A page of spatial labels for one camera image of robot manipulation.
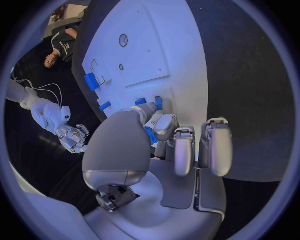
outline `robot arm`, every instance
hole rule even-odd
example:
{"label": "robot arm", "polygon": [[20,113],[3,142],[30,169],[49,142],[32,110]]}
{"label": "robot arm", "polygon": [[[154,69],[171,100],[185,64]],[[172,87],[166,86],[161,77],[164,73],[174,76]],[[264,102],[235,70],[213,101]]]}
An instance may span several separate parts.
{"label": "robot arm", "polygon": [[83,124],[78,124],[76,127],[67,124],[71,118],[68,106],[60,107],[56,103],[40,98],[34,89],[23,87],[11,79],[6,99],[20,103],[22,108],[30,110],[37,124],[58,136],[62,146],[70,153],[83,153],[87,150],[87,146],[84,144],[90,133]]}

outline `person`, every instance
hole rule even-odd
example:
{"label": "person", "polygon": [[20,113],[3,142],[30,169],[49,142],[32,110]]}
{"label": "person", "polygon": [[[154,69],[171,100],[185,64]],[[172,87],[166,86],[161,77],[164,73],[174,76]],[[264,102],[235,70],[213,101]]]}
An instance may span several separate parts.
{"label": "person", "polygon": [[73,26],[66,28],[65,26],[55,34],[51,39],[53,52],[46,56],[44,66],[48,69],[52,68],[61,58],[64,62],[72,61],[74,44],[77,38],[79,27]]}

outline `blue component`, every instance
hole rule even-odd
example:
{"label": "blue component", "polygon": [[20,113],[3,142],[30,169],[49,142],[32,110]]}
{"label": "blue component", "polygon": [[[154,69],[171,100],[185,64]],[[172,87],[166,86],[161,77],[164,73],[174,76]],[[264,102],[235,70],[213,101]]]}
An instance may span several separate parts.
{"label": "blue component", "polygon": [[160,96],[157,96],[155,98],[155,103],[156,103],[157,111],[163,110],[163,100]]}
{"label": "blue component", "polygon": [[146,104],[146,99],[145,98],[140,98],[139,100],[135,101],[135,105],[141,105],[141,104]]}
{"label": "blue component", "polygon": [[158,143],[159,141],[157,140],[157,138],[154,136],[153,133],[153,129],[151,127],[148,126],[144,126],[145,131],[147,132],[147,134],[150,137],[151,140],[151,145]]}
{"label": "blue component", "polygon": [[100,85],[97,82],[96,77],[93,73],[89,73],[88,75],[85,75],[84,79],[91,91],[95,91],[96,89],[100,88]]}
{"label": "blue component", "polygon": [[107,109],[108,107],[110,107],[112,104],[110,101],[108,101],[107,103],[104,103],[102,106],[100,106],[100,111],[104,111],[105,109]]}

